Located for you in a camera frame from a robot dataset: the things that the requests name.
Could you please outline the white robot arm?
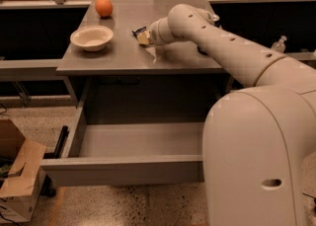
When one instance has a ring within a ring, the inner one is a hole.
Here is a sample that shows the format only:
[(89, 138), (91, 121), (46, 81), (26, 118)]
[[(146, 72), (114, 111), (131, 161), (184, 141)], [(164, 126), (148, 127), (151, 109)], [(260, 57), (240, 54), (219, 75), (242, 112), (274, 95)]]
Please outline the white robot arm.
[(195, 43), (243, 86), (221, 98), (204, 123), (210, 226), (307, 226), (301, 165), (316, 144), (316, 70), (215, 27), (187, 4), (149, 33), (157, 46)]

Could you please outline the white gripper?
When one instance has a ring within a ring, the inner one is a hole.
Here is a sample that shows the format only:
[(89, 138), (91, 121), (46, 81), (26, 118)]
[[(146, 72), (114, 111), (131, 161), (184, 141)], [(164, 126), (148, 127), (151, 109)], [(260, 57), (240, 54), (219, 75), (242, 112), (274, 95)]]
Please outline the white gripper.
[(162, 18), (151, 24), (149, 32), (144, 31), (137, 36), (138, 43), (141, 45), (156, 45), (169, 44), (175, 41), (175, 37), (169, 28), (168, 19)]

